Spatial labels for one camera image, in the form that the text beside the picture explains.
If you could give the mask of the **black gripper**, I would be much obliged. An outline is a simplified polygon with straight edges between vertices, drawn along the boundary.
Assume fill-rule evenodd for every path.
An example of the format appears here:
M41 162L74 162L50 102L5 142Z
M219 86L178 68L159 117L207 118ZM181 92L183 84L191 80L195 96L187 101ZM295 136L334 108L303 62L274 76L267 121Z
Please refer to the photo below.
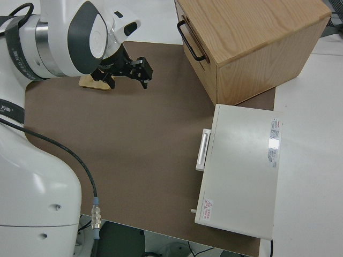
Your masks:
M153 70L145 57L139 57L133 61L124 45L108 58L104 58L98 69L92 73L95 81L95 89L114 89L113 76L126 76L138 80L143 89L147 89L148 82L152 80Z

